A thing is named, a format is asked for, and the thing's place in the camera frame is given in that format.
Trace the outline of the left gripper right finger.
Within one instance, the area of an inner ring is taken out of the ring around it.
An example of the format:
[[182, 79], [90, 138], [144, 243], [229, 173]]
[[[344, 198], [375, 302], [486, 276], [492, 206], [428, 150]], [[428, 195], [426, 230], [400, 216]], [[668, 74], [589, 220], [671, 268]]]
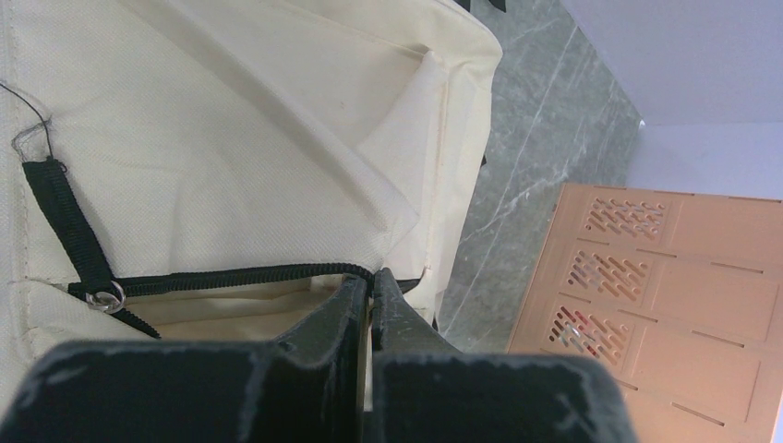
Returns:
[[462, 353], [375, 274], [374, 442], [634, 442], [619, 387], [599, 363], [552, 354]]

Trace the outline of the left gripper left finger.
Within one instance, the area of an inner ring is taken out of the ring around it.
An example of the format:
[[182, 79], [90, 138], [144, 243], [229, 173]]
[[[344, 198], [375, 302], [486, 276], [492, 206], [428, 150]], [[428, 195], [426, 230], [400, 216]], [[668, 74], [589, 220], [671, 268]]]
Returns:
[[23, 380], [5, 442], [355, 442], [367, 284], [273, 341], [75, 341]]

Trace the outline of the beige canvas backpack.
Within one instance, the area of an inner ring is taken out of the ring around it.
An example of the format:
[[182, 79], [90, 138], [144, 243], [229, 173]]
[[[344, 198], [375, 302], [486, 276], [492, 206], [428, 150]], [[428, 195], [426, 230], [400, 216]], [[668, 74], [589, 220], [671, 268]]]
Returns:
[[271, 339], [351, 265], [437, 321], [501, 57], [453, 1], [3, 2], [2, 406], [134, 319]]

